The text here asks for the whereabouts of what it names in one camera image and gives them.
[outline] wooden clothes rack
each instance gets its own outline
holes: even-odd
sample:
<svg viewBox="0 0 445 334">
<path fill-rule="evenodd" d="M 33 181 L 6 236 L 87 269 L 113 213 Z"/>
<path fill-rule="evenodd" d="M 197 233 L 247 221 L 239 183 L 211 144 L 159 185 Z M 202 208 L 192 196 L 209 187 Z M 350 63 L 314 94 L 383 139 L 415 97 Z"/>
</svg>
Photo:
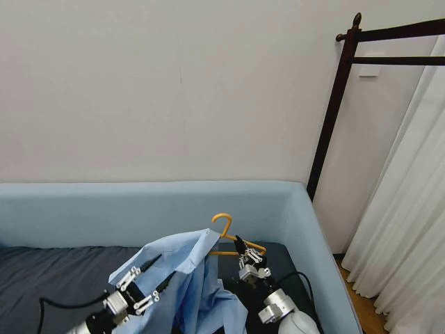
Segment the wooden clothes rack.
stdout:
<svg viewBox="0 0 445 334">
<path fill-rule="evenodd" d="M 339 113 L 345 87 L 348 82 L 350 69 L 353 64 L 376 64 L 376 65 L 434 65 L 444 66 L 445 57 L 356 57 L 355 51 L 360 42 L 373 42 L 376 40 L 394 40 L 400 38 L 423 37 L 445 34 L 445 19 L 408 24 L 394 28 L 362 31 L 359 28 L 362 14 L 354 17 L 353 27 L 344 34 L 336 36 L 337 42 L 344 40 L 337 74 L 327 105 L 325 120 L 318 140 L 311 174 L 307 183 L 307 193 L 314 200 L 315 191 L 320 180 L 321 170 L 325 162 L 329 142 L 334 131 L 335 121 Z"/>
</svg>

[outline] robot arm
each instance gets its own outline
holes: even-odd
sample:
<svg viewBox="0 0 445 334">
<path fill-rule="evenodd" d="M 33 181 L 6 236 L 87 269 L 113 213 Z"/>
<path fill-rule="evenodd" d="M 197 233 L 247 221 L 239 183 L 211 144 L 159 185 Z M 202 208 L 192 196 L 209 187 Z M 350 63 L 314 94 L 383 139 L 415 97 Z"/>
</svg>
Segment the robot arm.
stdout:
<svg viewBox="0 0 445 334">
<path fill-rule="evenodd" d="M 275 282 L 272 271 L 267 267 L 267 258 L 248 248 L 239 236 L 236 236 L 235 248 L 240 255 L 239 278 L 264 298 L 266 307 L 258 313 L 261 322 L 280 321 L 279 334 L 320 334 L 315 321 L 301 312 Z"/>
<path fill-rule="evenodd" d="M 82 324 L 67 334 L 109 334 L 117 326 L 129 321 L 128 315 L 143 315 L 154 303 L 159 302 L 160 293 L 168 286 L 175 271 L 148 296 L 145 296 L 134 283 L 134 280 L 145 273 L 159 258 L 160 255 L 139 268 L 132 267 L 116 284 L 116 290 L 103 300 L 104 309 L 89 315 Z"/>
</svg>

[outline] wooden floor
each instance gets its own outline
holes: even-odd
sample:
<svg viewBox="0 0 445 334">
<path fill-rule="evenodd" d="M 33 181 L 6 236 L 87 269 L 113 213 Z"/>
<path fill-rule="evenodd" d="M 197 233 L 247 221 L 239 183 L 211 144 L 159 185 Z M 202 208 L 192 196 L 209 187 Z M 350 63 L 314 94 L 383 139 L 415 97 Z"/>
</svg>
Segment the wooden floor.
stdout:
<svg viewBox="0 0 445 334">
<path fill-rule="evenodd" d="M 351 300 L 353 301 L 355 312 L 357 313 L 360 324 L 362 325 L 363 331 L 366 334 L 385 334 L 388 333 L 383 329 L 385 323 L 385 316 L 378 315 L 375 313 L 374 300 L 361 297 L 353 291 L 353 284 L 346 282 L 346 277 L 348 277 L 349 271 L 341 268 L 341 260 L 337 260 L 337 266 L 339 266 L 341 275 L 345 281 L 346 287 L 348 288 L 348 293 Z"/>
</svg>

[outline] hanger hook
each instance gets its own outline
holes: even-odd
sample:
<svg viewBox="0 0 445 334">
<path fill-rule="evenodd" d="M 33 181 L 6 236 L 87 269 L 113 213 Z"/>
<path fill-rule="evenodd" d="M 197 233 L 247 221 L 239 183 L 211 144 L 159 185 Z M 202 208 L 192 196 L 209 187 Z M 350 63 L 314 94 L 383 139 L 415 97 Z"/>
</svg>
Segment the hanger hook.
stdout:
<svg viewBox="0 0 445 334">
<path fill-rule="evenodd" d="M 216 214 L 215 216 L 213 216 L 213 218 L 211 219 L 212 223 L 215 223 L 219 218 L 227 218 L 227 223 L 225 224 L 225 228 L 223 230 L 223 232 L 221 233 L 221 238 L 225 237 L 225 235 L 227 234 L 227 231 L 230 228 L 230 224 L 232 224 L 232 216 L 230 216 L 229 214 Z"/>
</svg>

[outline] white wall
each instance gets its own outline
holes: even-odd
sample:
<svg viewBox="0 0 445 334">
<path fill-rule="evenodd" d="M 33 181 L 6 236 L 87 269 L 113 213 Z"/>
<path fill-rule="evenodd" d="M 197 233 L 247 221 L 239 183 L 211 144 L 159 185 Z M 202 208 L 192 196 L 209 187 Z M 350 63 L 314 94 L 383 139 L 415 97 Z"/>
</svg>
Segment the white wall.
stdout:
<svg viewBox="0 0 445 334">
<path fill-rule="evenodd" d="M 334 37 L 359 10 L 377 29 L 443 17 L 445 3 L 0 1 L 0 181 L 306 182 L 341 52 Z M 396 43 L 389 53 L 432 47 Z M 420 71 L 351 74 L 316 197 L 334 252 Z"/>
</svg>

